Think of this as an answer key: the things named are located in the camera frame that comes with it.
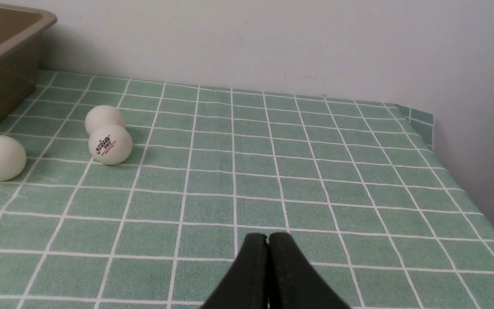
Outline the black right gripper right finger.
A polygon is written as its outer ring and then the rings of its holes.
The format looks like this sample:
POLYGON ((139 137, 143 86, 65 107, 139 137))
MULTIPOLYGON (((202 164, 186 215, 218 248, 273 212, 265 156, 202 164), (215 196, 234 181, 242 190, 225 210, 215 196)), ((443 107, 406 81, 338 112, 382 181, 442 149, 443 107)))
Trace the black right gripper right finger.
POLYGON ((271 309, 349 309, 311 266, 289 233, 269 237, 271 309))

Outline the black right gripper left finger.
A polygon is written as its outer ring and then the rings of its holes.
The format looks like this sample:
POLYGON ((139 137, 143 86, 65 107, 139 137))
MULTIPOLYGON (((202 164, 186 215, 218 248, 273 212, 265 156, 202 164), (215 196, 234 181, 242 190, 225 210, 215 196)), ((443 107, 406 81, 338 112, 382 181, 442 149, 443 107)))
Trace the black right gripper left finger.
POLYGON ((202 309, 266 309, 266 270, 268 245, 266 235, 248 233, 231 268, 202 309))

